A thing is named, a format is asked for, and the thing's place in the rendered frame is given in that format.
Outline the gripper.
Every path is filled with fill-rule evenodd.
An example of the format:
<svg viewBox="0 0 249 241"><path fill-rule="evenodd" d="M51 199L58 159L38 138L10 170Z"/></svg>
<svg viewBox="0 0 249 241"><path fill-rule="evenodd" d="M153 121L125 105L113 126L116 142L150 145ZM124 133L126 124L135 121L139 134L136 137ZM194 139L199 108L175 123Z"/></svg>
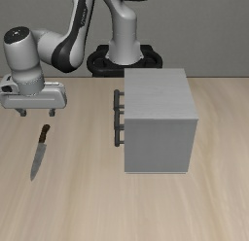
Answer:
<svg viewBox="0 0 249 241"><path fill-rule="evenodd" d="M45 82L44 88L34 95L21 95L18 85L10 74L0 82L0 104L6 109L20 109L20 116L26 117L25 109L50 109L49 116L55 116L55 109L67 104L65 87L59 82Z"/></svg>

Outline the grey cabinet with drawers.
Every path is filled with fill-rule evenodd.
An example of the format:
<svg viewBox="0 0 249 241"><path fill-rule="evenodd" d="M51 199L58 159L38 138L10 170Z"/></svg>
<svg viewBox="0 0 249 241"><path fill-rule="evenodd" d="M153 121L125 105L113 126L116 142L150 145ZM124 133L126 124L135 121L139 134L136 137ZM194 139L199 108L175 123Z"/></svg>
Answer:
<svg viewBox="0 0 249 241"><path fill-rule="evenodd" d="M186 173L197 121L183 69L124 70L126 173Z"/></svg>

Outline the brown-handled kitchen knife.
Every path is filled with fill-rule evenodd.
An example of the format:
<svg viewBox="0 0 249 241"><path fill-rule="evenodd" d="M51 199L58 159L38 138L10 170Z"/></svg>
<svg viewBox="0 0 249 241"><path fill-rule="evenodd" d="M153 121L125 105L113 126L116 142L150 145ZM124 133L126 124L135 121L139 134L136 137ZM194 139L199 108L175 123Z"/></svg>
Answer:
<svg viewBox="0 0 249 241"><path fill-rule="evenodd" d="M38 141L38 145L37 145L37 149L35 152L35 156L33 158L33 162L32 162L32 166L31 166L31 171L30 171L30 180L33 181L34 178L37 175L37 172L40 168L40 165L42 163L42 159L44 157L45 151L46 151L46 138L47 138L47 134L50 130L50 126L48 124L45 124L42 127L40 136L39 136L39 141Z"/></svg>

